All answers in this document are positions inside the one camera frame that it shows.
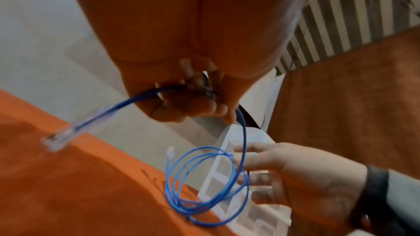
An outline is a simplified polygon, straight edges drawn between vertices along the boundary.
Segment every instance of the orange tablecloth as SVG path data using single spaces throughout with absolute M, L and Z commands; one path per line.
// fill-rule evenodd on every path
M 163 172 L 91 135 L 47 152 L 40 139 L 65 125 L 0 90 L 0 235 L 234 235 L 187 223 L 165 200 Z

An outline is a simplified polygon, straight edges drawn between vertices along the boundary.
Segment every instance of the cable connector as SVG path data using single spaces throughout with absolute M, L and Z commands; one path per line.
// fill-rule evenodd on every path
M 166 161 L 170 161 L 175 156 L 175 148 L 173 146 L 169 146 L 168 150 L 166 151 Z

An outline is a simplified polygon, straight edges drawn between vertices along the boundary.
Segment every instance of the white plastic container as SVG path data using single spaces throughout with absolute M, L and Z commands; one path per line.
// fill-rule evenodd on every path
M 247 142 L 274 143 L 262 130 L 247 128 Z M 234 145 L 243 142 L 242 127 L 231 125 L 221 145 L 221 149 L 233 153 Z M 198 197 L 202 201 L 210 200 L 228 182 L 232 173 L 232 164 L 224 156 L 217 156 L 207 175 Z M 231 200 L 223 201 L 212 208 L 221 219 L 232 216 L 242 205 L 246 196 L 246 189 L 235 195 Z M 256 205 L 249 198 L 242 213 L 227 225 L 236 234 L 242 236 L 286 236 L 291 224 L 291 209 L 281 205 Z

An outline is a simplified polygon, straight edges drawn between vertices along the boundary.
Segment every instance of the gray floor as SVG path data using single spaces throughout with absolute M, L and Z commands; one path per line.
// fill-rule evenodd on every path
M 126 98 L 119 74 L 75 0 L 0 0 L 0 87 L 65 121 Z M 95 135 L 160 169 L 165 152 L 177 157 L 216 142 L 218 119 L 162 124 L 135 107 Z M 210 162 L 188 184 L 200 188 Z

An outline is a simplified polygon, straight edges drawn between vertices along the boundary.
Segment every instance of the floor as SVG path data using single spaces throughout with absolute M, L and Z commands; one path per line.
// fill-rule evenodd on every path
M 126 98 L 119 73 L 75 0 L 0 0 L 0 88 L 68 122 Z M 158 123 L 128 107 L 95 136 L 160 169 L 176 157 L 213 145 L 219 119 Z M 187 183 L 199 189 L 211 162 Z

